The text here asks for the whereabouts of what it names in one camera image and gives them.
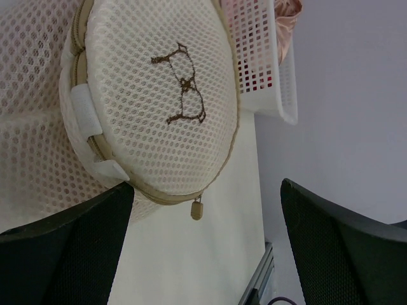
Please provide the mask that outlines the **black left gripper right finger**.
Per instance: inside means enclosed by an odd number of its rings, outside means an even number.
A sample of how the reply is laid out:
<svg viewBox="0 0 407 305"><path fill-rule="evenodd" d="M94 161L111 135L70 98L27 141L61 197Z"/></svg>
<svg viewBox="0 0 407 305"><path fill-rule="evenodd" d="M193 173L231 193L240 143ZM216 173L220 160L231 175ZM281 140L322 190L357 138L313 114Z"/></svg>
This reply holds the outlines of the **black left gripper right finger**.
<svg viewBox="0 0 407 305"><path fill-rule="evenodd" d="M306 304L406 304L406 222L384 224L284 179L284 220Z"/></svg>

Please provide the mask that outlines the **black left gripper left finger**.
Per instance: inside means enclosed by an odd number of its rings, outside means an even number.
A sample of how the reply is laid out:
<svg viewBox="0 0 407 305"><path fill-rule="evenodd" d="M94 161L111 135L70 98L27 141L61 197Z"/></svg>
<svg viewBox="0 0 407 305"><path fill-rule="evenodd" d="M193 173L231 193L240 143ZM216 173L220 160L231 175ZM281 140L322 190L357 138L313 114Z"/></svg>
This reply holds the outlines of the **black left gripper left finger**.
<svg viewBox="0 0 407 305"><path fill-rule="evenodd" d="M1 304L107 304L133 202L124 182L1 233Z"/></svg>

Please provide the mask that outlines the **cream mesh laundry bag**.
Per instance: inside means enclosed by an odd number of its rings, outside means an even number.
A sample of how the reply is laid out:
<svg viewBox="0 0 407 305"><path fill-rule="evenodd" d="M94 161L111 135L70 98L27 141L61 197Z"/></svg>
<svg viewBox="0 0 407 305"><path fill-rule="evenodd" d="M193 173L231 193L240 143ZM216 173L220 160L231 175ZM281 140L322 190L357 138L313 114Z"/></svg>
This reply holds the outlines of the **cream mesh laundry bag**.
<svg viewBox="0 0 407 305"><path fill-rule="evenodd" d="M1 227L122 182L131 220L191 203L239 127L237 56L217 1L11 1L1 9Z"/></svg>

